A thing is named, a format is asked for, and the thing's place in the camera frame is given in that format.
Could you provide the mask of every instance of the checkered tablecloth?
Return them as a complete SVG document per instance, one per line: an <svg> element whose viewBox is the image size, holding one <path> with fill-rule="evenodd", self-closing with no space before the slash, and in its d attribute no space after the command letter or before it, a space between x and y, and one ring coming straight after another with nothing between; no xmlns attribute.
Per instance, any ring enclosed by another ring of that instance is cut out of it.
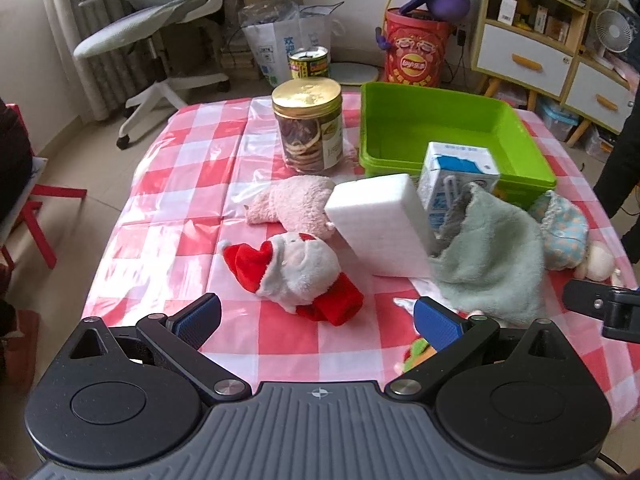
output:
<svg viewBox="0 0 640 480"><path fill-rule="evenodd" d="M607 243L627 286L636 288L618 236L590 186L558 141L530 112L520 113L558 176L559 194L577 204L591 237ZM344 95L345 159L337 182L363 174L358 165L360 95ZM259 247L280 224L248 226L244 205L284 165L269 98L193 105L178 111L136 170L132 192L98 267L85 316L108 326L133 325L152 312L174 314L207 291L222 301L222 325L202 352L252 387L260 381L391 380L414 339L412 319L394 297L416 298L406 279L360 269L350 248L331 245L343 270L365 295L358 315L340 327L287 314L240 287L216 254L219 240ZM606 340L600 323L565 312L562 287L571 272L550 272L548 316L564 331L606 393L618 424L640 404L640 345Z"/></svg>

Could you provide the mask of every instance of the green storage container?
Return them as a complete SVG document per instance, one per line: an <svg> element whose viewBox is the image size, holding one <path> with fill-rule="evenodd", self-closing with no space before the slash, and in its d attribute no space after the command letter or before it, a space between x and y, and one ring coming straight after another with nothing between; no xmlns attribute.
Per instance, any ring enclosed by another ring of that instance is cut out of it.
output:
<svg viewBox="0 0 640 480"><path fill-rule="evenodd" d="M360 164L366 176L420 178L431 141L489 149L500 170L494 194L528 209L556 176L516 112L483 96L394 83L362 86Z"/></svg>

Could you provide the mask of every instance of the styrofoam block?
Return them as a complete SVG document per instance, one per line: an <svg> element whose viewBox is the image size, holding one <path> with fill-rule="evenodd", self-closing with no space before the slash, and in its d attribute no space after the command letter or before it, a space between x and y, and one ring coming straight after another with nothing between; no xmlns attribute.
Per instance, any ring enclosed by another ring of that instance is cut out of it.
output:
<svg viewBox="0 0 640 480"><path fill-rule="evenodd" d="M409 175L338 184L324 210L372 274L431 277L435 236Z"/></svg>

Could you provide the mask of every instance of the gray curtain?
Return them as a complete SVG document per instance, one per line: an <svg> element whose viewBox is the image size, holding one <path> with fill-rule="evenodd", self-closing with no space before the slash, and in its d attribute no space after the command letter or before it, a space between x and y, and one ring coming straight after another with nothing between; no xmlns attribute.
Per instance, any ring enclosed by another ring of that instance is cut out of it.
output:
<svg viewBox="0 0 640 480"><path fill-rule="evenodd" d="M83 0L44 0L62 65L82 119L103 120L151 83L143 70L145 45L112 50L89 59L73 51L84 38L133 12L122 0L106 0L80 8Z"/></svg>

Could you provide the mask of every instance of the wooden drawer handle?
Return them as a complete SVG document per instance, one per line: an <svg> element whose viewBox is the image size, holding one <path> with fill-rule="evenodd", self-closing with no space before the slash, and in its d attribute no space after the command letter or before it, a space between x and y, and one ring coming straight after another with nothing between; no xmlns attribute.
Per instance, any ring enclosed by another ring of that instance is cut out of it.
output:
<svg viewBox="0 0 640 480"><path fill-rule="evenodd" d="M518 54L511 54L511 59L516 64L533 70L534 72L542 72L542 65L540 63L527 59L526 57L518 56Z"/></svg>
<svg viewBox="0 0 640 480"><path fill-rule="evenodd" d="M604 106L607 110L611 110L612 112L618 111L618 105L609 101L606 97L601 96L600 94L596 94L596 100Z"/></svg>

